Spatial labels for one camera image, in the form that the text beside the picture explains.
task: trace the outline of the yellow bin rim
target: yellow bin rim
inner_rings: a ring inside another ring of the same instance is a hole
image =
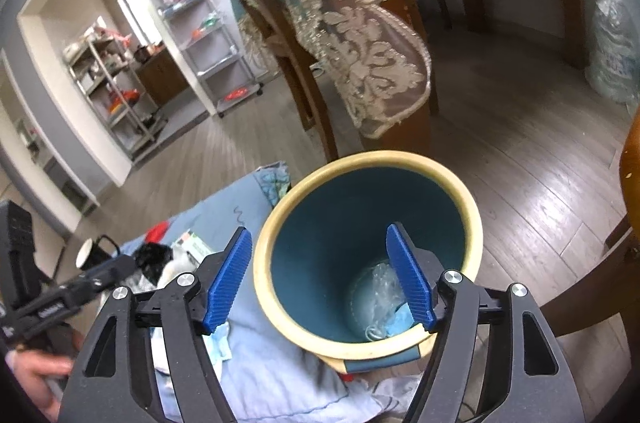
[[[327,340],[296,323],[280,304],[273,287],[271,255],[280,229],[292,210],[327,181],[370,167],[396,167],[417,172],[435,181],[449,194],[458,207],[465,228],[465,259],[460,272],[471,280],[476,279],[482,259],[482,223],[478,206],[465,184],[445,166],[425,156],[396,150],[379,150],[347,156],[319,168],[295,185],[277,204],[264,223],[255,244],[255,292],[260,307],[271,323],[291,342],[315,355],[350,360],[383,358],[421,344],[420,351],[424,356],[431,351],[434,339],[430,338],[432,335],[422,324],[416,324],[400,335],[378,342],[347,343]]]

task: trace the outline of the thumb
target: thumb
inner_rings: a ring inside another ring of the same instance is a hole
[[[74,366],[66,356],[53,356],[40,351],[25,351],[22,354],[22,366],[37,376],[68,376]]]

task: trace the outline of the trash bin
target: trash bin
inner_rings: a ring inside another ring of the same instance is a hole
[[[353,281],[386,259],[394,221],[445,269],[476,278],[482,225],[473,197],[447,168],[408,152],[365,152],[325,165],[292,188],[258,237],[262,310],[287,339],[339,373],[399,365],[433,347],[422,324],[370,342],[349,320]]]

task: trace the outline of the wooden floor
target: wooden floor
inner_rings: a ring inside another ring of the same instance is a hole
[[[542,304],[594,266],[624,214],[617,166],[628,114],[541,48],[464,31],[432,42],[441,109],[432,124],[433,158],[458,174],[478,203],[484,255],[477,282],[504,288],[521,281]],[[361,151],[326,77],[321,87],[340,155]],[[73,273],[85,237],[132,239],[279,159],[294,183],[324,162],[317,135],[300,126],[284,79],[223,120],[204,121],[111,190],[81,223],[61,278]],[[590,419],[629,369],[622,323],[613,318],[561,343]]]

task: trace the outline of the window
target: window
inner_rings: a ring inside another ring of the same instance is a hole
[[[160,32],[149,15],[146,0],[118,0],[131,29],[143,45],[162,41]]]

